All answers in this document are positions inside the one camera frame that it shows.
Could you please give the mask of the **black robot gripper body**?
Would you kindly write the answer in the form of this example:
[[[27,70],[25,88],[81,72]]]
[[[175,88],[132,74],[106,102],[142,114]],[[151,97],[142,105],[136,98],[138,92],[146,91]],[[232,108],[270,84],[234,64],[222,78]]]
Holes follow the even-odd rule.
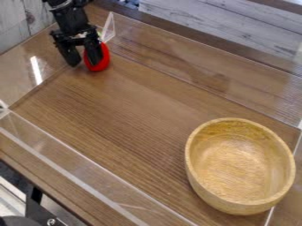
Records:
[[[59,28],[56,30],[52,30],[49,35],[52,36],[55,43],[59,43],[61,45],[81,46],[88,41],[92,41],[95,43],[100,42],[96,26],[93,25],[87,25],[73,30],[64,30],[63,28]]]

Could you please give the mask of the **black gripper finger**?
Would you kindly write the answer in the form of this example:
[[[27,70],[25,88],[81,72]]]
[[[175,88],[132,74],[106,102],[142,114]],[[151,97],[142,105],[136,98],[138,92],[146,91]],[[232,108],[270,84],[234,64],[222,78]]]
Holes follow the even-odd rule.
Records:
[[[87,38],[84,41],[85,60],[89,66],[96,66],[103,59],[100,41],[96,38]]]
[[[67,64],[72,67],[76,67],[81,61],[81,57],[76,50],[76,47],[68,42],[56,42],[55,46],[67,62]]]

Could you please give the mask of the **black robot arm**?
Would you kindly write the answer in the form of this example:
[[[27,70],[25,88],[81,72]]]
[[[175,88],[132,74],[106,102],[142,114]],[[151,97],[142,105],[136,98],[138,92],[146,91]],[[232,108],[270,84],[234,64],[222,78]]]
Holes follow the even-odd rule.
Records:
[[[89,24],[84,10],[89,1],[43,0],[49,6],[49,11],[59,26],[49,34],[55,46],[71,66],[77,66],[81,61],[76,50],[77,46],[84,47],[85,58],[92,66],[96,66],[104,58],[96,26]]]

